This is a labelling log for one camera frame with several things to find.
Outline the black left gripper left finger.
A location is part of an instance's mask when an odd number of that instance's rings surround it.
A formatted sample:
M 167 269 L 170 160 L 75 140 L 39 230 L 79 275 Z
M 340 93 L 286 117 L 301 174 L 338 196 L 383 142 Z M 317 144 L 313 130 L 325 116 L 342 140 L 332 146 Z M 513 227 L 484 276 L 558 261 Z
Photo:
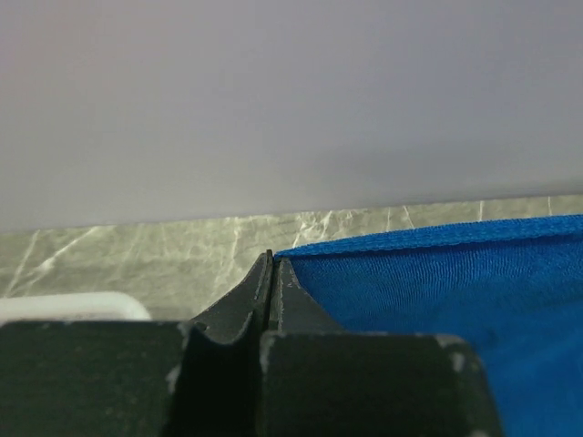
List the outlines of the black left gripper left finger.
M 252 436 L 273 256 L 184 321 L 9 322 L 4 436 Z

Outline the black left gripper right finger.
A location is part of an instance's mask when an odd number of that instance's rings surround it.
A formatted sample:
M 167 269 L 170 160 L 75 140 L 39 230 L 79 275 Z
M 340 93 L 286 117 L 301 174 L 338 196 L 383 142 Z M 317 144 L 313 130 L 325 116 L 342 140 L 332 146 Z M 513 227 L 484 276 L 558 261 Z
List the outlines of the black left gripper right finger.
M 260 436 L 500 436 L 483 363 L 451 334 L 343 329 L 281 259 L 259 347 Z

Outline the blue towel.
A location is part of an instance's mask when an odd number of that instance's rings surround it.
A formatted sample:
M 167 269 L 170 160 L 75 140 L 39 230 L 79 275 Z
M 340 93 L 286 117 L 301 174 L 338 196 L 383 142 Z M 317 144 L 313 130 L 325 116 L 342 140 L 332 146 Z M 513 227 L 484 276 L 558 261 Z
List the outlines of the blue towel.
M 467 340 L 506 435 L 582 433 L 581 216 L 396 230 L 282 255 L 348 330 Z

